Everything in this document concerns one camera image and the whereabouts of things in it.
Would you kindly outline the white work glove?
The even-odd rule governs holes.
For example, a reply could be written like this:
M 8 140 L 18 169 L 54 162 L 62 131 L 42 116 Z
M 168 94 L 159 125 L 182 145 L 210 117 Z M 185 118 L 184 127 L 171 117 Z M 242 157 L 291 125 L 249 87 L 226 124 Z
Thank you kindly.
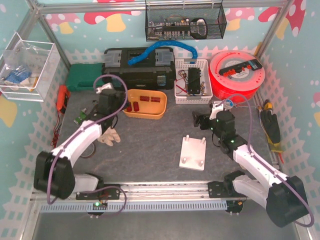
M 120 143 L 121 138 L 117 131 L 114 128 L 108 128 L 98 139 L 97 141 L 107 146 L 112 147 L 114 143 Z

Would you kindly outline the white peg base plate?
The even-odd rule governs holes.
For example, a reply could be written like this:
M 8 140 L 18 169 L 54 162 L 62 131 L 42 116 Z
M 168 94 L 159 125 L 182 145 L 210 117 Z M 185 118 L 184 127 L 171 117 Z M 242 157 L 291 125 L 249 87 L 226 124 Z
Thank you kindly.
M 204 171 L 206 158 L 205 137 L 202 139 L 191 138 L 186 135 L 182 138 L 179 167 L 189 170 Z

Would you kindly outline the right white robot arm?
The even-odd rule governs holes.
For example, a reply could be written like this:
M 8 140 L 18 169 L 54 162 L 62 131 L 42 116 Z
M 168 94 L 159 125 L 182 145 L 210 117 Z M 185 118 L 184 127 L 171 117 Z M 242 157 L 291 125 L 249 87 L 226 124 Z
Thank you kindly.
M 252 180 L 242 171 L 232 172 L 225 176 L 224 190 L 255 201 L 277 227 L 283 228 L 290 223 L 312 227 L 315 216 L 303 181 L 296 175 L 286 175 L 259 156 L 253 150 L 251 140 L 236 133 L 235 116 L 229 110 L 219 109 L 225 103 L 225 100 L 211 103 L 209 114 L 192 112 L 193 125 L 211 130 L 212 136 L 218 139 L 219 149 L 255 177 Z

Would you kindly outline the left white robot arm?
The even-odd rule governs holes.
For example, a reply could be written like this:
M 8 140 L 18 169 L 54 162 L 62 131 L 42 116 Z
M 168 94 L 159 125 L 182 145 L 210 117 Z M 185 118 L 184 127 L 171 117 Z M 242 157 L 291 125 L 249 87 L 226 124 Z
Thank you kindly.
M 113 124 L 114 118 L 127 107 L 128 87 L 124 80 L 114 74 L 98 77 L 114 78 L 120 82 L 123 91 L 114 89 L 112 83 L 98 87 L 98 103 L 80 127 L 60 146 L 50 152 L 41 151 L 36 157 L 33 187 L 46 193 L 46 201 L 52 205 L 57 199 L 65 200 L 70 195 L 95 194 L 105 190 L 99 188 L 99 177 L 90 174 L 74 174 L 73 167 L 83 152 Z

